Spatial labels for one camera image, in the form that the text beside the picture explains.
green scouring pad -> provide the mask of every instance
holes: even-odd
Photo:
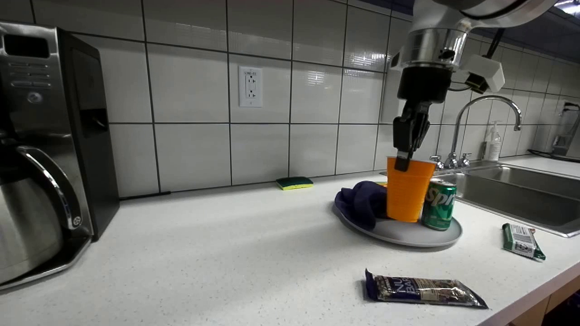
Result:
[[[309,188],[314,186],[314,182],[305,176],[291,176],[289,178],[280,178],[276,184],[282,190]]]

orange plastic cup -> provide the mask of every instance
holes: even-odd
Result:
[[[411,160],[406,172],[395,170],[395,157],[387,158],[387,216],[402,222],[419,219],[434,162]]]

carafe handle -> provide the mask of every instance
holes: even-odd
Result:
[[[69,230],[74,230],[82,224],[81,205],[74,192],[73,185],[66,174],[50,156],[42,150],[28,145],[16,147],[16,151],[40,171],[50,184],[51,190],[56,193],[57,202],[62,207],[62,212],[57,211],[60,224]]]

tiled backsplash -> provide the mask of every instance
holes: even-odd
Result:
[[[356,0],[7,0],[0,19],[57,25],[99,49],[123,197],[384,169],[396,151],[402,101],[385,64],[411,25],[399,12]],[[473,34],[465,55],[489,42]],[[548,150],[564,101],[580,103],[579,66],[509,44],[494,59],[524,126],[506,127],[501,102],[477,103],[458,152],[476,157],[493,120],[501,156]],[[262,68],[263,107],[238,105],[238,66]],[[433,105],[415,157],[447,155],[476,97]]]

gray plate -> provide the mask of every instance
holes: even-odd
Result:
[[[433,230],[420,223],[407,223],[390,219],[377,220],[375,228],[369,231],[348,220],[339,209],[335,208],[335,211],[341,220],[368,236],[410,247],[432,248],[451,245],[456,243],[463,233],[461,224],[455,218],[451,219],[451,225],[446,231]]]

